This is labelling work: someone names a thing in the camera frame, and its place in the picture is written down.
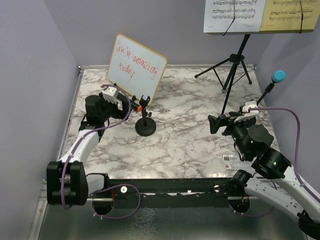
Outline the black microphone stand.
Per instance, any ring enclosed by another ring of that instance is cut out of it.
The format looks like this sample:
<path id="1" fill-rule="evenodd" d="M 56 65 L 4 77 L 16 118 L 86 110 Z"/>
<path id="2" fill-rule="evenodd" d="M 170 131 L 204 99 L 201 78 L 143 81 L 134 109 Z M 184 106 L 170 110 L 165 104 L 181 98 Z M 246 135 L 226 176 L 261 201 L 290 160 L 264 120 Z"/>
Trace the black microphone stand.
<path id="1" fill-rule="evenodd" d="M 157 126 L 156 122 L 151 118 L 152 113 L 147 112 L 146 109 L 151 98 L 148 96 L 146 99 L 143 99 L 143 97 L 142 95 L 137 108 L 137 111 L 141 112 L 142 118 L 135 123 L 135 130 L 140 136 L 148 137 L 155 133 Z"/>
<path id="2" fill-rule="evenodd" d="M 261 101 L 265 98 L 265 96 L 267 94 L 269 94 L 273 88 L 275 87 L 275 84 L 273 82 L 271 82 L 264 90 L 263 94 L 261 95 L 261 97 L 256 101 L 256 104 L 259 105 L 261 103 Z"/>

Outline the blue-headed microphone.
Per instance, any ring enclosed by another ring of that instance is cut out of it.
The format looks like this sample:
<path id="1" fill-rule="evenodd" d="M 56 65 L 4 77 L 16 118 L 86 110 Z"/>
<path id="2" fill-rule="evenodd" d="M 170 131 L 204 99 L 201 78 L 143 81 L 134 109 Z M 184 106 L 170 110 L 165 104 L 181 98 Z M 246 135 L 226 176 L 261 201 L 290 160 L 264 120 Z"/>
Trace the blue-headed microphone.
<path id="1" fill-rule="evenodd" d="M 276 70 L 271 75 L 271 80 L 274 84 L 281 83 L 286 78 L 286 73 L 283 70 Z"/>

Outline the black microphone orange tip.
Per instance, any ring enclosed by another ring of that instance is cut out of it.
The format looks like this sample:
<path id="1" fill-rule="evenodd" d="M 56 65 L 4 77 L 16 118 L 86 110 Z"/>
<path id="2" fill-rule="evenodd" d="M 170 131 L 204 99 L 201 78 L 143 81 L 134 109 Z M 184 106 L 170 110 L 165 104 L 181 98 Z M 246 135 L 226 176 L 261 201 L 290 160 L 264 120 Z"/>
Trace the black microphone orange tip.
<path id="1" fill-rule="evenodd" d="M 131 109 L 136 112 L 141 112 L 142 107 L 135 101 L 130 100 Z"/>

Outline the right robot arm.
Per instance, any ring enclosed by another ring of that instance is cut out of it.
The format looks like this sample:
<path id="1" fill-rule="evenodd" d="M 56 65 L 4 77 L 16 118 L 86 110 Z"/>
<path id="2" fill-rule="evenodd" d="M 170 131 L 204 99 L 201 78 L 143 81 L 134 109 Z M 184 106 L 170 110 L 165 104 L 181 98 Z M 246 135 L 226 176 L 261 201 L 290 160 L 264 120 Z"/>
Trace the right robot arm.
<path id="1" fill-rule="evenodd" d="M 256 123 L 258 111 L 229 112 L 218 117 L 208 116 L 210 132 L 216 134 L 224 127 L 224 136 L 231 136 L 243 161 L 262 177 L 274 181 L 286 193 L 279 192 L 253 177 L 245 170 L 238 170 L 229 189 L 240 196 L 244 192 L 260 198 L 298 221 L 306 235 L 320 238 L 320 194 L 295 170 L 290 160 L 271 147 L 274 137 Z"/>

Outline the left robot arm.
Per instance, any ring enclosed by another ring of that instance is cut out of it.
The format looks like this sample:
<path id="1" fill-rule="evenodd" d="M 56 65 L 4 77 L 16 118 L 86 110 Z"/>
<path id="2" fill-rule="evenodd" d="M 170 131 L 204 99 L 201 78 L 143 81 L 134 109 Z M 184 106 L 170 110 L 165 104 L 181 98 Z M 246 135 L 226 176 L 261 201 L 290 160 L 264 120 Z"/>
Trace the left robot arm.
<path id="1" fill-rule="evenodd" d="M 90 194 L 103 198 L 111 190 L 106 173 L 85 173 L 84 164 L 111 128 L 110 118 L 125 121 L 131 112 L 132 101 L 124 93 L 111 96 L 101 92 L 85 98 L 85 115 L 80 123 L 78 137 L 69 151 L 46 168 L 47 202 L 50 205 L 83 206 Z"/>

